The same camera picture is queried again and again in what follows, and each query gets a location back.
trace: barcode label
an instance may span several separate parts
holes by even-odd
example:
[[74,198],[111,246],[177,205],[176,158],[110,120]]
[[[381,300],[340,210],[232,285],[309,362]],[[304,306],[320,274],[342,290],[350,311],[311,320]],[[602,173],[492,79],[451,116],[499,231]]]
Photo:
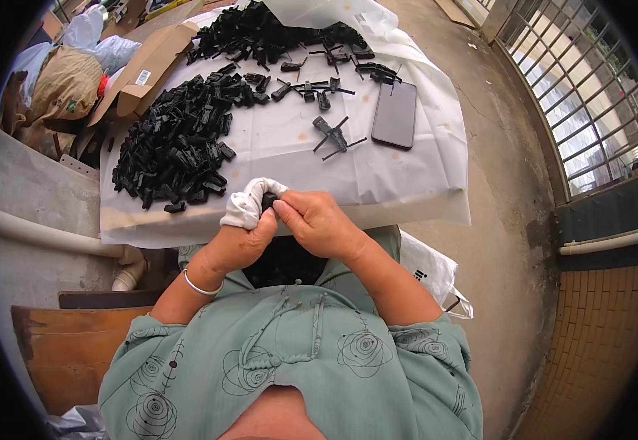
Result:
[[141,70],[141,74],[138,75],[138,79],[136,80],[136,85],[144,86],[145,82],[148,81],[148,77],[150,76],[150,72],[147,70]]

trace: tiled wall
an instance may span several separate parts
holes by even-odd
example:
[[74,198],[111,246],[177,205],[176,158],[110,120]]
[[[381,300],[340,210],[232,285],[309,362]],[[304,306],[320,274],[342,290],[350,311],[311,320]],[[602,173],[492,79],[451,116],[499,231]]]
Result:
[[563,272],[551,348],[517,439],[587,439],[638,361],[638,266]]

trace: silver bangle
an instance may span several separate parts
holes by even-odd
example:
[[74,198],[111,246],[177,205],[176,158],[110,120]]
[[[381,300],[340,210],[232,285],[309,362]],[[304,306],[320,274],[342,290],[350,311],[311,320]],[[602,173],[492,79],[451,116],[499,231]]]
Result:
[[187,268],[183,269],[183,274],[184,274],[184,280],[187,281],[187,285],[189,285],[191,288],[194,289],[194,291],[196,291],[197,293],[200,293],[202,295],[216,295],[219,293],[219,291],[221,290],[222,287],[224,287],[224,280],[221,280],[221,286],[219,286],[219,288],[215,291],[206,291],[206,290],[202,290],[199,287],[193,285],[190,281],[190,279],[187,277]]

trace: pvc pipe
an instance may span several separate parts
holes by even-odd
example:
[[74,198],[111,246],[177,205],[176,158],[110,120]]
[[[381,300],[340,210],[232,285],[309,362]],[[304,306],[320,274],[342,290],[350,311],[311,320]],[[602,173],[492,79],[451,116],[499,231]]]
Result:
[[143,259],[131,265],[125,266],[116,275],[111,285],[111,290],[115,292],[121,292],[126,290],[133,290],[138,284],[138,280],[141,279],[143,273],[148,269],[148,262]]
[[610,249],[619,249],[626,246],[638,244],[638,232],[628,235],[617,236],[611,239],[601,240],[600,242],[572,244],[571,246],[563,246],[558,252],[561,255],[578,255],[580,253],[590,253],[598,251],[608,251]]
[[133,290],[148,262],[140,249],[128,244],[102,244],[100,239],[73,234],[53,227],[33,223],[0,211],[0,235],[19,242],[30,243],[60,251],[70,251],[112,257],[124,268],[114,279],[111,290]]
[[608,236],[601,236],[599,238],[596,239],[590,239],[590,240],[583,240],[581,242],[568,242],[568,243],[564,243],[563,246],[577,246],[579,244],[586,244],[586,243],[595,243],[595,242],[602,242],[604,240],[609,240],[609,239],[614,239],[617,237],[624,237],[625,235],[631,235],[635,232],[638,232],[638,228],[635,230],[631,230],[631,231],[627,231],[627,232],[622,232],[620,234],[614,234],[614,235],[608,235]]
[[115,259],[124,255],[121,244],[102,244],[99,239],[43,226],[1,210],[0,235],[19,242],[60,249],[61,251],[81,252]]

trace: smartphone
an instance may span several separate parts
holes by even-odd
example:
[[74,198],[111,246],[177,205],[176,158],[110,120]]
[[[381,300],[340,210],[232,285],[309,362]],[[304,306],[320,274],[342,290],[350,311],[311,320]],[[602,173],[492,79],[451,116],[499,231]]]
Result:
[[412,148],[417,87],[406,82],[380,84],[373,120],[373,141],[403,150]]

